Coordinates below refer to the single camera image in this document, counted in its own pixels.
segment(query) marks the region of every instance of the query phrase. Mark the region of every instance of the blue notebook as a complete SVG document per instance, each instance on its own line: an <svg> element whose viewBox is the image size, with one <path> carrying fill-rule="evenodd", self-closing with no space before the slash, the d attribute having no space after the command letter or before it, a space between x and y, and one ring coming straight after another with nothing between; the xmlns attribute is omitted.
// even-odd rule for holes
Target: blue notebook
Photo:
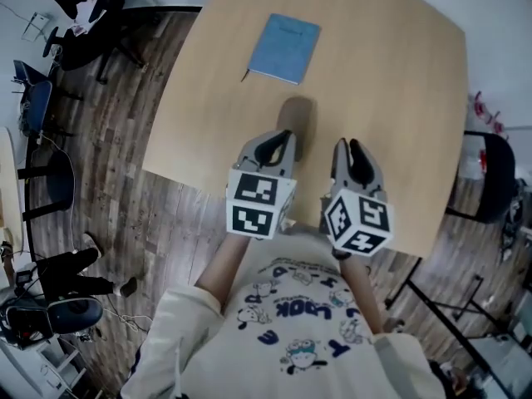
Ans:
<svg viewBox="0 0 532 399"><path fill-rule="evenodd" d="M305 76L319 30L319 25L272 13L248 69L299 84Z"/></svg>

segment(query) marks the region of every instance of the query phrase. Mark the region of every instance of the wooden floor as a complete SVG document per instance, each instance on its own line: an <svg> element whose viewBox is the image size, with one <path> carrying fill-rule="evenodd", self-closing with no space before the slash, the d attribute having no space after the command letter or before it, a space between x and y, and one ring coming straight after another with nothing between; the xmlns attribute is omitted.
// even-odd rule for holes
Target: wooden floor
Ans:
<svg viewBox="0 0 532 399"><path fill-rule="evenodd" d="M157 105L195 17L172 13L158 27L138 32L135 42L147 62L144 71L117 54L111 60L107 86L95 82L97 62L59 73L64 88L85 97L83 102L62 98L51 110L60 126L76 134L64 146L76 173L73 238L69 212L34 219L35 251L52 256L72 250L72 241L82 248L81 234L91 232L105 257L89 268L88 275L117 282L130 276L141 279L139 291L132 297L111 298L118 311L127 315L153 316L163 291L172 283L194 282L224 237L222 199L141 169ZM51 146L44 144L32 163L46 162L51 152ZM470 202L476 190L478 185L461 185L459 204L474 205ZM31 202L33 206L47 203L43 180L32 182ZM509 300L520 296L528 262L520 241L515 256L498 266L499 240L498 224L446 216L434 254L419 268L416 283L435 300L461 305L478 273L485 281L476 297L481 302L494 295L488 309L496 315ZM397 288L415 262L413 256L391 251L371 260L379 303ZM101 300L110 307L106 297ZM460 367L468 364L467 354L410 291L405 290L392 315L406 321L406 330L420 339L428 357L452 359ZM149 322L142 319L139 324L148 328ZM116 393L145 334L133 332L109 313L98 327L102 339L78 346L91 365L94 383ZM488 322L476 315L464 316L459 327L470 337L491 330Z"/></svg>

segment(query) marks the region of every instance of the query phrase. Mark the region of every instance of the shoe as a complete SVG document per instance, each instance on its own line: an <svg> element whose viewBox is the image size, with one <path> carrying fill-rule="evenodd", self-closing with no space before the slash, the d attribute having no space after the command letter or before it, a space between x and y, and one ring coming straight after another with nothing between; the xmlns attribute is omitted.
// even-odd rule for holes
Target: shoe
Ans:
<svg viewBox="0 0 532 399"><path fill-rule="evenodd" d="M83 238L83 243L88 249L95 249L98 252L98 258L103 255L94 238L92 238L87 232L85 232L81 237Z"/></svg>
<svg viewBox="0 0 532 399"><path fill-rule="evenodd" d="M131 277L129 281L122 285L115 285L113 293L121 297L130 297L136 291L136 278Z"/></svg>

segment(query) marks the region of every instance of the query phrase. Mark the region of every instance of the person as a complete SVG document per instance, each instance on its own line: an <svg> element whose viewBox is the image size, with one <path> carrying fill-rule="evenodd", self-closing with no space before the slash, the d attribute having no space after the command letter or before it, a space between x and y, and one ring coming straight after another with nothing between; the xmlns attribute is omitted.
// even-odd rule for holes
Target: person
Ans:
<svg viewBox="0 0 532 399"><path fill-rule="evenodd" d="M79 293L83 295L116 294L122 297L131 296L137 289L137 280L130 278L126 283L113 283L105 278L93 278L79 275L91 264L101 258L102 252L96 245L95 240L88 234L82 235L86 248L78 253L64 253L48 259L41 259L31 262L19 271L15 272L12 259L13 255L5 254L2 257L4 271L7 275L9 287L0 292L1 303L9 298L15 298L24 293L25 288L30 288L33 282L38 279L42 286L47 301L52 302L69 293ZM16 289L15 281L17 273L27 272L30 279L27 283Z"/></svg>
<svg viewBox="0 0 532 399"><path fill-rule="evenodd" d="M362 258L299 233L228 234L194 286L168 288L120 397L445 393L414 337L383 332Z"/></svg>

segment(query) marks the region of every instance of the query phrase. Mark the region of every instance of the black pants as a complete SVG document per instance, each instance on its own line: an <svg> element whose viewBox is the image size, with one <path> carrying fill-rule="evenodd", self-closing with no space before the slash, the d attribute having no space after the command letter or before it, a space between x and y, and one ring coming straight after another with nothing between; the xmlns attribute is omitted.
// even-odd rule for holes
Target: black pants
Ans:
<svg viewBox="0 0 532 399"><path fill-rule="evenodd" d="M84 268L96 262L97 258L98 252L95 249L84 249L77 254L64 253L37 261L45 297L48 300L56 300L59 296L66 296L74 291L89 296L112 293L111 281L78 275Z"/></svg>

